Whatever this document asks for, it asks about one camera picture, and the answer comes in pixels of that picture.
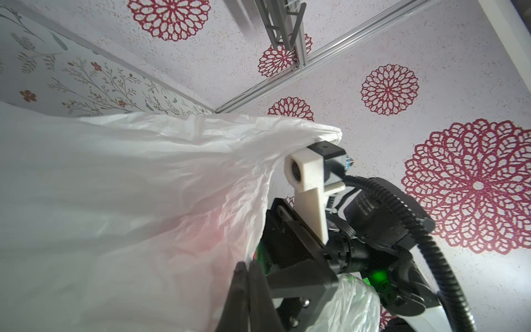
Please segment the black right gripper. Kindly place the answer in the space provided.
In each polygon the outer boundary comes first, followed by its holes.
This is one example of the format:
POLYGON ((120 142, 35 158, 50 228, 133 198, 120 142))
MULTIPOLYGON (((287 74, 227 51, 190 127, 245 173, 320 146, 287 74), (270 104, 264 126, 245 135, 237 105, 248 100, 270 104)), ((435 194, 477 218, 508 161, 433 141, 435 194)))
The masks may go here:
POLYGON ((258 259, 286 331, 306 331, 336 294, 339 280, 322 241, 285 199, 266 212, 258 259))

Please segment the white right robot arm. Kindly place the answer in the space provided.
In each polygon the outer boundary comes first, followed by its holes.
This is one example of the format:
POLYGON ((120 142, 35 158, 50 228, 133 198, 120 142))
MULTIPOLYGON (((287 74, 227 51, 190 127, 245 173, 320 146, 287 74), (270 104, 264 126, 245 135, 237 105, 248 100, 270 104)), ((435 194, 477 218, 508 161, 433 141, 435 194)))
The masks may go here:
POLYGON ((285 331, 316 326, 340 276, 359 273, 391 314, 389 331, 462 331, 474 328, 467 303, 441 249, 434 221, 410 196, 381 178, 347 176, 349 192, 328 212, 329 240, 318 239, 306 218, 283 199, 266 214, 255 257, 279 300, 285 331))

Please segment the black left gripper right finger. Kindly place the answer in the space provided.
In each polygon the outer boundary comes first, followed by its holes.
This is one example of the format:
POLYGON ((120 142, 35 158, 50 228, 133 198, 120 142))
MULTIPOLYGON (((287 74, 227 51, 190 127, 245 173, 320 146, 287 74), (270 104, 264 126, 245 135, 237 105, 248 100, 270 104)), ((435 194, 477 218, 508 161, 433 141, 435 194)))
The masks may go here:
POLYGON ((257 260, 248 269, 250 330, 252 332, 285 331, 273 305, 266 276, 257 260))

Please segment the white plastic bag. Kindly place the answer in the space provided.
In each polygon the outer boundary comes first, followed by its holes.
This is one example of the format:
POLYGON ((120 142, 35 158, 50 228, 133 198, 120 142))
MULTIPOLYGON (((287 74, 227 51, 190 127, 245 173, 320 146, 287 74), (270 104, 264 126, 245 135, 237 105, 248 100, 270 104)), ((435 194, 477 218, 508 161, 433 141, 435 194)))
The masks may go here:
POLYGON ((1 104, 1 330, 213 331, 275 168, 337 127, 1 104))

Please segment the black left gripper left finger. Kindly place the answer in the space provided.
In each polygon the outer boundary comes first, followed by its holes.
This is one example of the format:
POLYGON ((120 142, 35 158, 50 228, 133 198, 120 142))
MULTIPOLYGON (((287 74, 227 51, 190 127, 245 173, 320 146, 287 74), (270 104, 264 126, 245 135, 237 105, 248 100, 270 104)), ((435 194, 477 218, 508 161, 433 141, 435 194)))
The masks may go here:
POLYGON ((235 266, 228 297, 215 332, 247 332, 249 330, 250 291, 246 263, 235 266))

